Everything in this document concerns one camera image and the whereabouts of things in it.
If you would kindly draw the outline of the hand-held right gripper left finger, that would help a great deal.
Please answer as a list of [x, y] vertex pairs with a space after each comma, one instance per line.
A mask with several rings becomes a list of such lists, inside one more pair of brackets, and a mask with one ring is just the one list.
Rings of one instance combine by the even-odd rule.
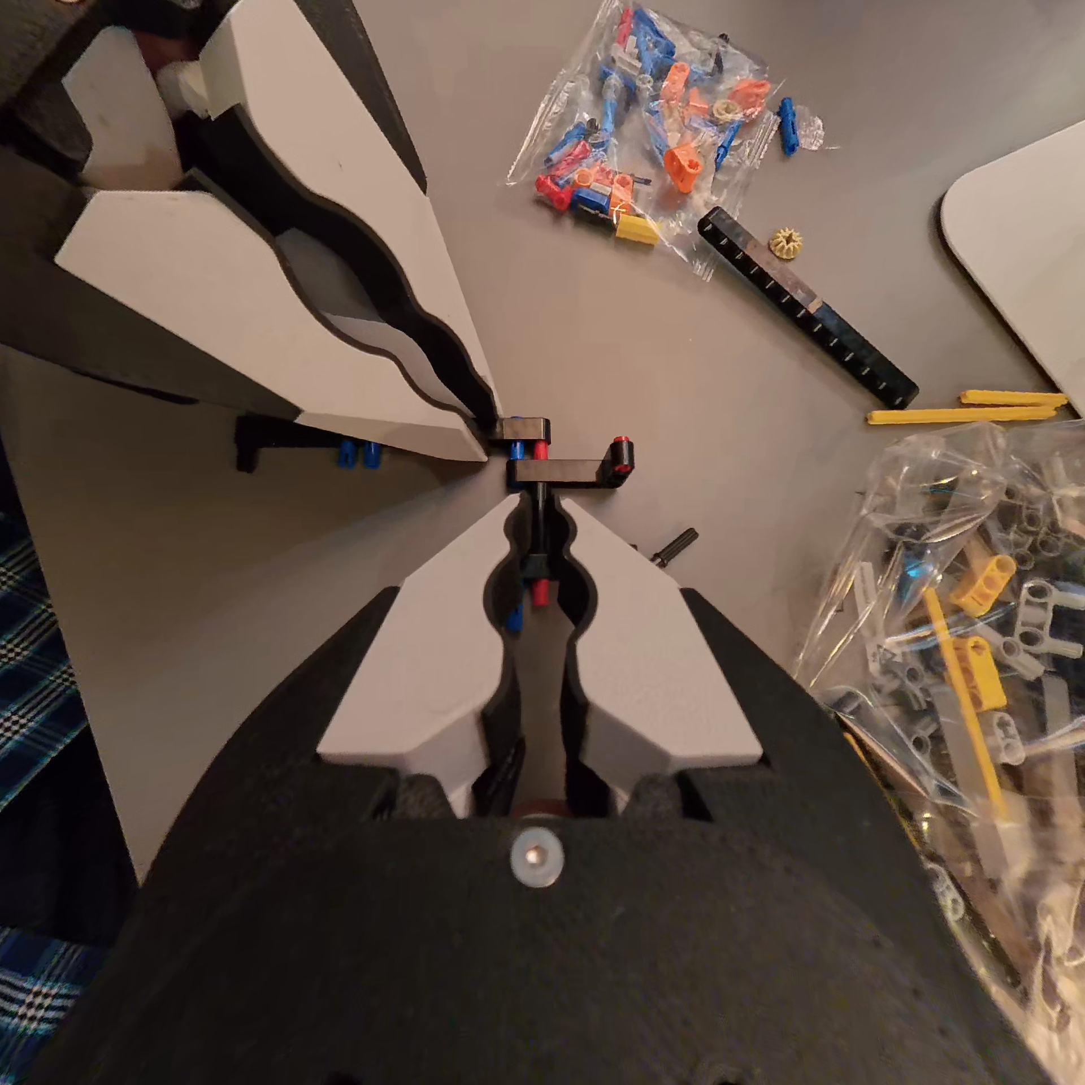
[[454, 815], [492, 765], [481, 713], [498, 690], [505, 644], [484, 589], [511, 550], [520, 500], [508, 496], [409, 575], [331, 717], [317, 754], [441, 782]]

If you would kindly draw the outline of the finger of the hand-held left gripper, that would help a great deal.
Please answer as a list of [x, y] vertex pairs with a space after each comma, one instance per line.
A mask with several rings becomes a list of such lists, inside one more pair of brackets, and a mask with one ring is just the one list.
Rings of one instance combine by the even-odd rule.
[[337, 331], [390, 355], [426, 400], [495, 427], [492, 371], [355, 3], [197, 15], [188, 52], [156, 71], [189, 164], [284, 243]]
[[493, 379], [426, 178], [315, 25], [219, 25], [209, 115], [173, 191], [89, 197], [62, 270], [304, 427], [482, 463]]

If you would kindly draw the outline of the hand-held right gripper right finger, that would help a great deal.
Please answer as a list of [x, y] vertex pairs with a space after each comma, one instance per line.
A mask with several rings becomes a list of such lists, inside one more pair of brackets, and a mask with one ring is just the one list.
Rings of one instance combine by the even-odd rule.
[[554, 500], [558, 604], [572, 624], [560, 719], [576, 817], [622, 810], [644, 777], [756, 764], [763, 746], [678, 584]]

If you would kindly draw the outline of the black lego crank assembly red pins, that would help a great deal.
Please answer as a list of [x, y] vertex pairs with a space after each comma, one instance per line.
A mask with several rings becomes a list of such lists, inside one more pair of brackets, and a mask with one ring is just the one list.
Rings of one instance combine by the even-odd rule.
[[550, 459], [548, 436], [514, 436], [507, 439], [507, 484], [510, 492], [527, 496], [529, 508], [527, 550], [521, 561], [521, 578], [535, 609], [549, 604], [551, 556], [550, 509], [556, 492], [617, 489], [635, 469], [635, 445], [625, 435], [611, 441], [598, 460]]

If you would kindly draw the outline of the thin black lego beam blue pins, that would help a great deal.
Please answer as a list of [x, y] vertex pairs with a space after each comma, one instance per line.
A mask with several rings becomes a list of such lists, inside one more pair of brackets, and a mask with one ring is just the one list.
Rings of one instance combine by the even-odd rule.
[[[549, 420], [545, 418], [499, 419], [495, 427], [483, 434], [484, 445], [512, 445], [519, 448], [513, 458], [523, 459], [537, 441], [551, 441]], [[303, 426], [298, 422], [277, 419], [268, 414], [239, 414], [233, 443], [237, 451], [237, 470], [251, 474], [256, 471], [264, 449], [333, 449], [340, 468], [363, 465], [376, 470], [382, 463], [385, 441], [361, 441], [321, 427]]]

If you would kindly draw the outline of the clear bag of grey lego pieces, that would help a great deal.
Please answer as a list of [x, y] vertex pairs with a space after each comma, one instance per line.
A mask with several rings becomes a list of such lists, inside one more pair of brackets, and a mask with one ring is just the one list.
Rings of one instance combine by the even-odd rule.
[[1084, 1071], [1083, 484], [1080, 420], [894, 442], [795, 664], [1054, 1083]]

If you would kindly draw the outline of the clear bag of colourful lego pins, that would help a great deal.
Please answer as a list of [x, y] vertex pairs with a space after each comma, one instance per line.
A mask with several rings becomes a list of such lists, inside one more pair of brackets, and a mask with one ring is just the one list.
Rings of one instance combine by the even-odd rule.
[[[535, 113], [506, 184], [554, 216], [625, 246], [663, 248], [710, 281], [698, 221], [738, 216], [769, 146], [782, 84], [729, 34], [644, 2], [604, 2]], [[796, 104], [797, 150], [825, 149], [824, 122]]]

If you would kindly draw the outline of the long yellow lego axle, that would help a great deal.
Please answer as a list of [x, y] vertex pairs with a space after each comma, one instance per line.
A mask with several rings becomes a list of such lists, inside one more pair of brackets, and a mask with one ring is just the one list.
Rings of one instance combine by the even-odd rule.
[[1038, 422], [1050, 419], [1058, 411], [1057, 406], [962, 406], [959, 408], [935, 408], [915, 410], [878, 410], [866, 414], [865, 421], [872, 427], [897, 426], [952, 426], [973, 422]]

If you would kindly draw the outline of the long thick black lego beam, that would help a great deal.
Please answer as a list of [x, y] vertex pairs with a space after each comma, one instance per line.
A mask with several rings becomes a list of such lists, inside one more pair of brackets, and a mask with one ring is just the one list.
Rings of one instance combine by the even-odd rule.
[[698, 234], [726, 264], [764, 296], [802, 335], [875, 396], [888, 410], [904, 410], [919, 388], [769, 246], [722, 207], [698, 221]]

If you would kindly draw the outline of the blue plaid shirt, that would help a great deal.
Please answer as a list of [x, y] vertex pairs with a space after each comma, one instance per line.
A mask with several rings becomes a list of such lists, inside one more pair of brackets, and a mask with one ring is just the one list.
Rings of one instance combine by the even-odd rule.
[[[29, 529], [2, 514], [1, 809], [87, 729]], [[1, 1080], [31, 1065], [100, 971], [106, 947], [2, 926]]]

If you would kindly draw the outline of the white stand with flat base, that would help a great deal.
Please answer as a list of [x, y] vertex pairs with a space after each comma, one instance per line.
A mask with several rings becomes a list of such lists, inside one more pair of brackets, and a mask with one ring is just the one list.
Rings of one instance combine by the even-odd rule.
[[965, 273], [1084, 414], [1084, 124], [966, 173], [940, 222]]

